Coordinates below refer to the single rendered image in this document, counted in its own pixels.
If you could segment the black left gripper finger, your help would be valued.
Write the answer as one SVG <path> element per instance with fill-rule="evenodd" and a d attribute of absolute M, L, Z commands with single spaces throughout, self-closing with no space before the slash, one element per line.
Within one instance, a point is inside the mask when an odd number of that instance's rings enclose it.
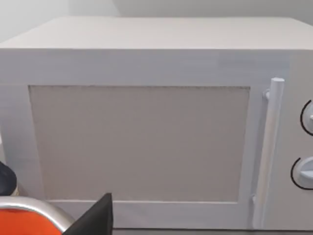
<path fill-rule="evenodd" d="M 112 194 L 104 194 L 63 235 L 112 235 Z"/>

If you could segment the white microwave door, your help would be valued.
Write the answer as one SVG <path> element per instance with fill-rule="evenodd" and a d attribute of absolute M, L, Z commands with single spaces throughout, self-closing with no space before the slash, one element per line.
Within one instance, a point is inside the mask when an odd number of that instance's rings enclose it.
<path fill-rule="evenodd" d="M 284 50 L 0 49 L 0 129 L 21 194 L 121 229 L 247 229 Z"/>

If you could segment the dark blue bottle cap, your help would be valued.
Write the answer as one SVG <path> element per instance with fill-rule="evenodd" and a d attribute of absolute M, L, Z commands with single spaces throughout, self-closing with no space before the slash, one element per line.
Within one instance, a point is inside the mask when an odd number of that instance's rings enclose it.
<path fill-rule="evenodd" d="M 0 161 L 0 196 L 10 196 L 17 189 L 17 176 L 6 164 Z"/>

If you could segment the pale microwave oven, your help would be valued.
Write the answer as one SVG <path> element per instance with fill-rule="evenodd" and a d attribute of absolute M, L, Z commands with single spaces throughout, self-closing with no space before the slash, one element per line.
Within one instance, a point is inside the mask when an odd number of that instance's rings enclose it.
<path fill-rule="evenodd" d="M 284 50 L 275 155 L 261 230 L 313 231 L 313 191 L 291 181 L 298 159 L 313 157 L 313 137 L 300 113 L 313 101 L 313 26 L 290 18 L 64 17 L 0 43 L 1 48 Z"/>

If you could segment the white microwave knob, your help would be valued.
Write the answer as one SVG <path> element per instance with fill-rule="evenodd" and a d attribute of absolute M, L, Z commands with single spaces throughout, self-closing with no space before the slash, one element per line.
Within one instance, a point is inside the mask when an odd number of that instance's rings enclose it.
<path fill-rule="evenodd" d="M 300 124 L 302 129 L 313 137 L 313 101 L 308 100 L 300 113 Z"/>
<path fill-rule="evenodd" d="M 313 157 L 298 158 L 291 167 L 290 177 L 299 189 L 313 191 Z"/>

